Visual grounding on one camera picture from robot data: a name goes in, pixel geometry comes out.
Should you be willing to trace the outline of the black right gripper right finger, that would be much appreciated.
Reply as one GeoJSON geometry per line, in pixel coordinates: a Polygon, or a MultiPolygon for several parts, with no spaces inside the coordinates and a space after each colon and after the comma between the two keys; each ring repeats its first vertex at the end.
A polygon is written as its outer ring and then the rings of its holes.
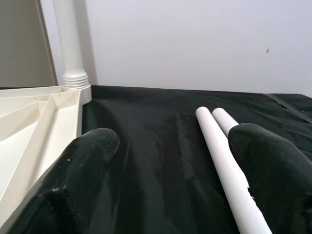
{"type": "Polygon", "coordinates": [[[274,234],[312,232],[312,162],[289,140],[250,123],[228,133],[231,152],[274,234]]]}

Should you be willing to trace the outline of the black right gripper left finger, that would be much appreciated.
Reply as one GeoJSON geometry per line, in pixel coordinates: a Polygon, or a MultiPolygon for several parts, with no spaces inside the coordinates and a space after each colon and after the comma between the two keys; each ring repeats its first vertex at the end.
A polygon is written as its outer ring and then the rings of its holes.
{"type": "Polygon", "coordinates": [[[107,128],[74,139],[7,219],[5,233],[110,233],[108,172],[119,145],[118,135],[107,128]]]}

